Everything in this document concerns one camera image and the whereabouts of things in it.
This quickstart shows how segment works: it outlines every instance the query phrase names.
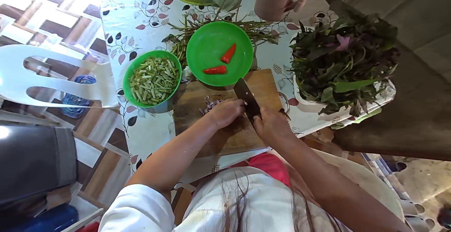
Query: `chair backrest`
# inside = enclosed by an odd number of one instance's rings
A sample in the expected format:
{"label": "chair backrest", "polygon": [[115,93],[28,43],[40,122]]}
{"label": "chair backrest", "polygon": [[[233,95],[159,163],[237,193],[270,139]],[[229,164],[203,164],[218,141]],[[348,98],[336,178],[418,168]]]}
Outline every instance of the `chair backrest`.
{"label": "chair backrest", "polygon": [[[94,73],[96,83],[80,84],[37,75],[23,66],[23,61],[32,56],[52,58],[83,67]],[[0,95],[5,99],[33,106],[85,107],[38,101],[27,95],[29,87],[49,87],[88,100],[100,100],[103,108],[118,105],[110,63],[92,63],[31,45],[14,44],[0,47]]]}

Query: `green plastic bowl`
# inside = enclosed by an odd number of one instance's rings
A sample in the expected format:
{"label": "green plastic bowl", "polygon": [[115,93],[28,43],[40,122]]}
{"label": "green plastic bowl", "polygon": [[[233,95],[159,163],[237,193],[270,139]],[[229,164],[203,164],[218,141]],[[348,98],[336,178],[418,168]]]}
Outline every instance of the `green plastic bowl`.
{"label": "green plastic bowl", "polygon": [[[221,57],[236,44],[230,63],[221,62]],[[252,66],[253,47],[248,35],[237,25],[215,21],[200,27],[189,39],[186,61],[194,76],[203,83],[216,87],[235,84]],[[203,70],[225,65],[226,74],[205,74]]]}
{"label": "green plastic bowl", "polygon": [[173,96],[173,94],[175,93],[175,91],[177,91],[179,85],[180,85],[180,80],[182,79],[182,66],[180,65],[179,59],[172,54],[171,52],[168,52],[166,50],[153,50],[150,52],[147,52],[141,56],[139,56],[138,58],[136,58],[132,64],[128,67],[127,71],[125,72],[125,76],[124,76],[124,84],[123,84],[123,88],[124,88],[124,95],[127,98],[127,100],[138,107],[141,108],[152,108],[157,105],[147,105],[141,102],[138,102],[132,95],[132,90],[130,89],[130,78],[133,76],[133,72],[136,68],[139,67],[140,64],[142,64],[146,59],[148,59],[149,57],[155,57],[155,58],[168,58],[169,60],[171,60],[175,66],[177,67],[177,69],[179,70],[179,79],[177,81],[177,86],[175,87],[174,91],[172,92],[172,94],[170,96],[168,96],[164,101],[160,102],[159,104],[166,102],[169,98],[171,98]]}

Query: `red pepper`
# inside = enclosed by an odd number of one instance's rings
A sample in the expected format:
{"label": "red pepper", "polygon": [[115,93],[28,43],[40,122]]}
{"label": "red pepper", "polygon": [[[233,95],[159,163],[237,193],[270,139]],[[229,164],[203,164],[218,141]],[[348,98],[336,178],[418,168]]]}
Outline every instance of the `red pepper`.
{"label": "red pepper", "polygon": [[222,56],[221,61],[225,63],[230,63],[230,59],[232,59],[233,55],[235,54],[236,49],[236,43],[232,45]]}
{"label": "red pepper", "polygon": [[203,73],[205,73],[205,74],[225,74],[225,73],[227,73],[227,68],[225,65],[220,65],[217,67],[205,69],[205,70],[203,70]]}

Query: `floral tablecloth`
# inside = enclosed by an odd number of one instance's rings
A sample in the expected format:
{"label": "floral tablecloth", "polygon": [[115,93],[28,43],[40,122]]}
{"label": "floral tablecloth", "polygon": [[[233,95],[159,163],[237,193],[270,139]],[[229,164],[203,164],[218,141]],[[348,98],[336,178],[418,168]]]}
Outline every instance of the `floral tablecloth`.
{"label": "floral tablecloth", "polygon": [[[238,12],[238,18],[247,20],[260,19],[255,15],[253,7],[255,0],[243,0]],[[118,99],[121,104],[122,127],[127,137],[128,150],[135,170],[143,160],[175,136],[173,112],[170,110],[144,110],[131,105],[123,96],[122,82],[125,71],[132,60],[151,50],[169,50],[170,42],[164,43],[171,30],[168,23],[180,24],[179,20],[188,15],[188,19],[202,19],[214,16],[214,7],[194,6],[180,0],[102,0],[101,15],[105,41],[110,63],[115,79]],[[318,115],[317,110],[303,106],[295,98],[293,77],[290,69],[291,52],[288,47],[290,40],[299,29],[296,22],[274,23],[267,31],[282,33],[279,44],[262,44],[257,46],[255,58],[258,68],[270,68],[280,92],[285,111],[291,118],[290,125],[298,137],[318,131],[328,125],[343,121],[350,117],[348,111],[332,115]],[[383,94],[378,100],[383,105],[389,102],[395,91]],[[181,179],[181,183],[190,183],[214,171],[246,160],[267,149],[227,155],[222,157],[205,157],[195,159]]]}

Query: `chopped long beans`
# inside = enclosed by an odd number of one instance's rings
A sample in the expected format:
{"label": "chopped long beans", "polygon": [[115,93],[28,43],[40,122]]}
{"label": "chopped long beans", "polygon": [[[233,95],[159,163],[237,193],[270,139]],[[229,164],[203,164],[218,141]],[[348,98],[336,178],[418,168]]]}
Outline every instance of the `chopped long beans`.
{"label": "chopped long beans", "polygon": [[179,69],[169,59],[150,57],[130,78],[133,98],[147,105],[157,105],[172,94],[179,76]]}

